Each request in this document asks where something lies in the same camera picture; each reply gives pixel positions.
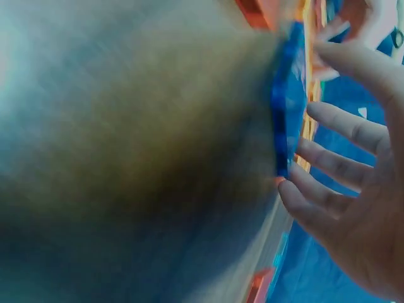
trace skin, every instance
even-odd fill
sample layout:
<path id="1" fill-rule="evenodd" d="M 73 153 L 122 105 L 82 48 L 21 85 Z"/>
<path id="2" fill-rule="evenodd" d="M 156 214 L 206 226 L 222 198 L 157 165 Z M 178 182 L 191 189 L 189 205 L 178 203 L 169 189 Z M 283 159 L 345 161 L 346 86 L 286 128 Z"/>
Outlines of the skin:
<path id="1" fill-rule="evenodd" d="M 344 43 L 357 41 L 376 49 L 397 23 L 397 0 L 346 0 L 339 14 L 323 28 L 317 39 L 329 41 L 349 28 Z M 326 81 L 338 76 L 335 69 L 316 59 L 315 78 Z"/>
<path id="2" fill-rule="evenodd" d="M 359 196 L 336 193 L 297 166 L 279 185 L 280 195 L 290 214 L 353 281 L 382 298 L 404 300 L 404 68 L 358 42 L 321 42 L 316 48 L 322 60 L 374 94 L 387 126 L 330 104 L 310 104 L 313 119 L 372 153 L 376 166 L 301 140 L 300 156 Z"/>

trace blue surface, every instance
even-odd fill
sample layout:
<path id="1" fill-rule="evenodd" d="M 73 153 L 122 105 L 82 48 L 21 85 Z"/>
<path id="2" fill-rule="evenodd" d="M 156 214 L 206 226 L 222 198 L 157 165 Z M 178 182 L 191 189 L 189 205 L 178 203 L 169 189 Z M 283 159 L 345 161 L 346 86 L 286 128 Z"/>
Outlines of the blue surface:
<path id="1" fill-rule="evenodd" d="M 386 39 L 379 50 L 390 53 L 392 42 Z M 358 109 L 367 109 L 368 120 L 384 123 L 384 114 L 359 84 L 341 77 L 326 84 L 324 101 L 359 115 Z M 373 164 L 374 159 L 356 148 L 340 135 L 320 127 L 314 139 L 327 149 L 355 160 Z M 323 184 L 341 193 L 348 189 L 312 169 L 311 174 Z M 330 259 L 328 253 L 307 235 L 296 223 L 293 225 L 287 255 L 270 302 L 274 303 L 341 303 L 385 302 L 371 297 L 352 282 Z"/>

